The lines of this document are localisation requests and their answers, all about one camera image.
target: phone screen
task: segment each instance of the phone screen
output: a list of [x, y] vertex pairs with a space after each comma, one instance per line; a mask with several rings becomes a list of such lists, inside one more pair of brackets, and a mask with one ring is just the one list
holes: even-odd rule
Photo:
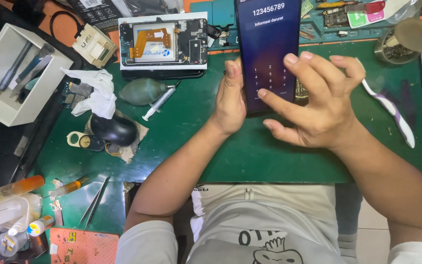
[[269, 110], [261, 88], [294, 100], [296, 77], [283, 64], [299, 53], [301, 0], [236, 0], [245, 94], [249, 113]]

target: barcode label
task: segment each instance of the barcode label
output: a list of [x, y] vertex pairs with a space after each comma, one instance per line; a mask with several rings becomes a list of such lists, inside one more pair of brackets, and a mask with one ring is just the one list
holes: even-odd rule
[[85, 8], [91, 8], [101, 5], [102, 3], [100, 0], [80, 0], [81, 3], [84, 5]]

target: tissue paper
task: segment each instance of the tissue paper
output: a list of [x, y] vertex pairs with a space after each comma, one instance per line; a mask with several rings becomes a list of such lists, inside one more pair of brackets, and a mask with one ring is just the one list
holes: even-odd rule
[[111, 119], [115, 113], [114, 83], [113, 76], [105, 69], [101, 70], [69, 70], [60, 68], [69, 77], [80, 79], [94, 87], [91, 97], [80, 101], [71, 111], [75, 117], [83, 114], [85, 111], [92, 112], [99, 117]]

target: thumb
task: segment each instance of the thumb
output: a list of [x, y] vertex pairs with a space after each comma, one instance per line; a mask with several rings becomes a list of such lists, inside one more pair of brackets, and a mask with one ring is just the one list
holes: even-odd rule
[[305, 143], [301, 140], [297, 129], [284, 127], [281, 123], [274, 119], [263, 120], [263, 125], [271, 131], [271, 134], [277, 140], [287, 142], [291, 145], [305, 147]]
[[224, 94], [240, 94], [243, 87], [242, 69], [234, 61], [226, 61], [226, 75], [224, 76]]

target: toothbrush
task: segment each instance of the toothbrush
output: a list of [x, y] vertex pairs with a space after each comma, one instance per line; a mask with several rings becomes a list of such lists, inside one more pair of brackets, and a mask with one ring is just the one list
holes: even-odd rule
[[411, 131], [410, 126], [405, 121], [405, 119], [401, 116], [400, 112], [398, 111], [397, 106], [392, 103], [389, 99], [385, 98], [384, 95], [374, 93], [369, 85], [367, 85], [366, 79], [362, 80], [362, 85], [364, 89], [366, 89], [367, 93], [374, 97], [380, 104], [394, 117], [395, 122], [397, 123], [398, 129], [400, 129], [401, 135], [405, 139], [407, 145], [410, 148], [414, 148], [414, 136], [413, 132]]

